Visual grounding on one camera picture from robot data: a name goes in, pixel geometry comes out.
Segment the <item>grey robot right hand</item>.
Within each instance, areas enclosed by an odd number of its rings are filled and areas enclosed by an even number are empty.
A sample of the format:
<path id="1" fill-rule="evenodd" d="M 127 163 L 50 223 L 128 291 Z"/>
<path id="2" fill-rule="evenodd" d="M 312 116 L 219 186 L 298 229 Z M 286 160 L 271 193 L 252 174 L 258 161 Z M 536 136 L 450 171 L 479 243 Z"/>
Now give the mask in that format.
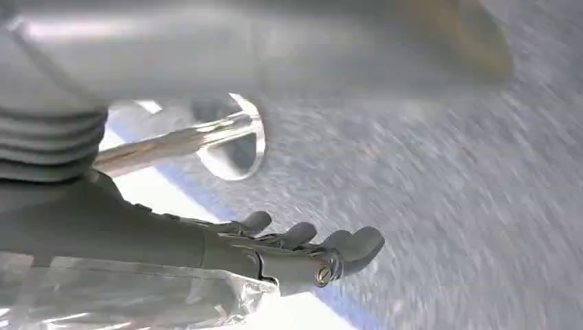
<path id="1" fill-rule="evenodd" d="M 322 243 L 299 223 L 262 235 L 263 211 L 213 224 L 157 214 L 126 201 L 99 172 L 58 183 L 1 182 L 1 250 L 41 259 L 73 257 L 224 270 L 286 285 L 325 286 L 362 271 L 385 240 L 373 227 L 338 230 Z"/>

